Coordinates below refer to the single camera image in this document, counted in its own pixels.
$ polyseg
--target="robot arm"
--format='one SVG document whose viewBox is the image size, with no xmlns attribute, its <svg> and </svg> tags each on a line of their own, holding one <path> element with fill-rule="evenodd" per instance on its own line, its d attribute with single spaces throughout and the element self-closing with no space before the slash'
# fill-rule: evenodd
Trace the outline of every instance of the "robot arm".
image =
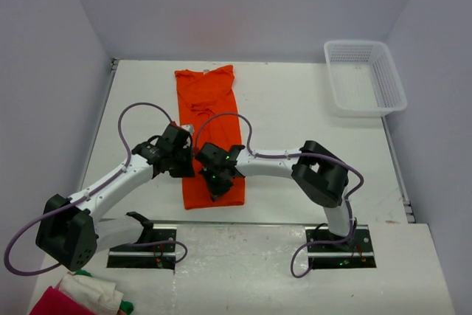
<svg viewBox="0 0 472 315">
<path fill-rule="evenodd" d="M 348 183 L 346 169 L 306 156 L 291 159 L 257 156 L 290 156 L 298 153 L 318 153 L 338 159 L 313 141 L 306 141 L 300 149 L 254 150 L 252 153 L 244 145 L 233 145 L 226 151 L 211 143 L 205 143 L 195 159 L 203 165 L 200 174 L 205 178 L 214 201 L 231 189 L 232 179 L 235 178 L 262 175 L 292 179 L 311 201 L 323 207 L 330 232 L 339 237 L 346 237 L 351 226 L 347 205 L 343 199 L 343 192 Z"/>
<path fill-rule="evenodd" d="M 88 197 L 84 202 L 42 220 L 36 245 L 71 271 L 80 269 L 97 251 L 124 243 L 135 243 L 152 229 L 152 223 L 135 212 L 123 218 L 100 221 L 127 194 L 166 171 L 172 177 L 193 177 L 192 128 L 169 124 L 162 136 L 151 137 L 132 151 L 126 161 L 90 187 L 70 199 L 55 195 L 44 213 Z M 113 181 L 110 180 L 119 171 Z"/>
</svg>

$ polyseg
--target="white cloth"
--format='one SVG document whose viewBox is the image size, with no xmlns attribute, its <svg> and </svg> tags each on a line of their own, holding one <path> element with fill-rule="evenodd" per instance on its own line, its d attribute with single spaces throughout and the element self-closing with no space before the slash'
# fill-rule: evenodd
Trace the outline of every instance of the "white cloth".
<svg viewBox="0 0 472 315">
<path fill-rule="evenodd" d="M 97 315 L 116 315 L 123 293 L 116 290 L 116 283 L 93 277 L 66 274 L 59 291 Z"/>
</svg>

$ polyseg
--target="plastic bin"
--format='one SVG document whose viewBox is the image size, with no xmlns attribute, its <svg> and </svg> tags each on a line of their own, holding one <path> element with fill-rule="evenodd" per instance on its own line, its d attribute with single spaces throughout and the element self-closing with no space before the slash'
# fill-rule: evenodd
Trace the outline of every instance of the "plastic bin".
<svg viewBox="0 0 472 315">
<path fill-rule="evenodd" d="M 324 55 L 339 116 L 382 117 L 406 108 L 405 93 L 386 44 L 328 41 Z"/>
</svg>

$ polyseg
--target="green cloth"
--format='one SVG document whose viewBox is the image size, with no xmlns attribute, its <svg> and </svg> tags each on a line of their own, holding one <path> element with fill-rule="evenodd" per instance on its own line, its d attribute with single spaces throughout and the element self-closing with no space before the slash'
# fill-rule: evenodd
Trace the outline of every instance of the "green cloth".
<svg viewBox="0 0 472 315">
<path fill-rule="evenodd" d="M 74 275 L 93 277 L 91 273 L 87 272 L 85 269 L 79 269 L 74 273 Z M 131 315 L 131 313 L 134 311 L 134 305 L 132 302 L 126 302 L 122 300 L 121 304 L 119 304 L 119 309 L 122 310 L 126 315 Z"/>
</svg>

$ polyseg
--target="gray wall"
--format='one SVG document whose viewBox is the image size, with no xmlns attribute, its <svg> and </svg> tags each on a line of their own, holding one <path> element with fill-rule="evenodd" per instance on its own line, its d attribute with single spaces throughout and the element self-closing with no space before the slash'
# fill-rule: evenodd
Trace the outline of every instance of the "gray wall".
<svg viewBox="0 0 472 315">
<path fill-rule="evenodd" d="M 472 314 L 471 26 L 471 0 L 410 0 L 388 40 L 409 101 L 389 127 L 458 314 Z"/>
<path fill-rule="evenodd" d="M 109 59 L 79 0 L 0 0 L 0 249 L 55 193 L 77 189 Z M 27 233 L 14 265 L 38 269 Z M 3 314 L 25 314 L 34 277 L 0 267 Z"/>
<path fill-rule="evenodd" d="M 81 0 L 108 54 L 324 61 L 333 38 L 385 39 L 408 0 Z"/>
</svg>

